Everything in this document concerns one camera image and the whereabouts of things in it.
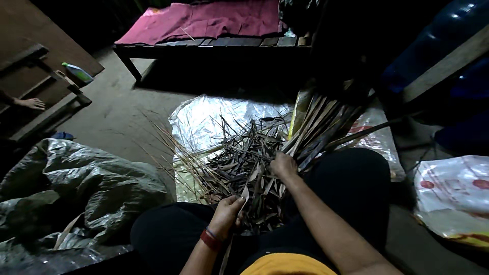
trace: concrete floor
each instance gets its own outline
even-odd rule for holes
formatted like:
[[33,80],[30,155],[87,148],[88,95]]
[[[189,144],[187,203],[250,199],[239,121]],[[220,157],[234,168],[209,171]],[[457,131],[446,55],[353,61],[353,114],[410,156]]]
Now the concrete floor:
[[[78,143],[100,148],[131,161],[155,163],[141,147],[159,160],[159,156],[170,160],[173,156],[171,150],[151,134],[155,134],[155,131],[144,114],[170,129],[167,119],[169,114],[181,102],[194,95],[133,88],[134,78],[112,50],[101,54],[98,60],[106,69],[93,83],[82,88],[93,103],[61,125],[58,131],[73,134]],[[151,62],[134,60],[140,72],[146,70]],[[411,122],[410,127],[413,128],[410,134],[396,136],[399,147],[407,148],[422,143],[434,131],[432,127],[416,125],[414,122]],[[404,168],[412,167],[424,151],[402,151],[400,158]],[[166,183],[172,183],[168,176],[164,177]],[[410,192],[409,181],[393,184],[399,184],[393,188],[396,192]],[[417,224],[405,207],[398,205],[391,206],[387,252],[391,260],[403,266],[406,273],[489,274],[487,269],[445,249],[424,227]]]

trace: pink cloth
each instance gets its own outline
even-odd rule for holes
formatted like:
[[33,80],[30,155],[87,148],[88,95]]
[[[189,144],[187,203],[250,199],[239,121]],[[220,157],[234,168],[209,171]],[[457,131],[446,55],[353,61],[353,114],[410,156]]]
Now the pink cloth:
[[228,33],[262,36],[280,32],[278,0],[245,0],[149,8],[116,44],[155,45],[169,39],[213,37]]

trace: gray plastic bag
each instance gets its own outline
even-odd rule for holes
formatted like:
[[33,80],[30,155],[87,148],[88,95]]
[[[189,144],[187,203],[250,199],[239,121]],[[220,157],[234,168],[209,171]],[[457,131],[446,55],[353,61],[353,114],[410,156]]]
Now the gray plastic bag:
[[[104,244],[145,210],[173,199],[157,169],[147,163],[47,138],[7,173],[0,201],[0,272],[61,274],[131,251],[127,243]],[[56,215],[72,220],[81,212],[76,224],[84,228],[72,228],[54,251],[61,233],[46,221],[55,221]],[[34,238],[40,232],[45,235]]]

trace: wooden bed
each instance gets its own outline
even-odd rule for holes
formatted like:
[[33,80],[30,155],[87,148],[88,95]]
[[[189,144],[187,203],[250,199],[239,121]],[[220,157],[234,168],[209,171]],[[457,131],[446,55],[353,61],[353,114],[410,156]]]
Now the wooden bed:
[[274,54],[306,58],[311,46],[298,46],[297,37],[219,37],[218,39],[195,39],[165,42],[150,45],[115,44],[114,52],[131,72],[137,82],[141,81],[141,73],[136,69],[130,58],[162,59],[169,56],[184,56],[190,51],[201,55],[219,54],[228,56],[260,56],[266,58],[270,51]]

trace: plastic bottle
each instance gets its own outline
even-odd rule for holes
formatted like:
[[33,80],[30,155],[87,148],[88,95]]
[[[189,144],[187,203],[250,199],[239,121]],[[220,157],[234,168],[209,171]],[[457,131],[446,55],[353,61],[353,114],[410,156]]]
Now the plastic bottle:
[[489,0],[455,0],[389,65],[381,81],[400,92],[489,23]]
[[93,77],[91,75],[89,75],[86,71],[84,71],[82,68],[77,67],[77,66],[72,65],[72,64],[68,64],[66,62],[61,63],[61,65],[65,66],[66,69],[71,74],[76,76],[78,79],[83,81],[85,84],[88,84],[88,83],[93,81]]

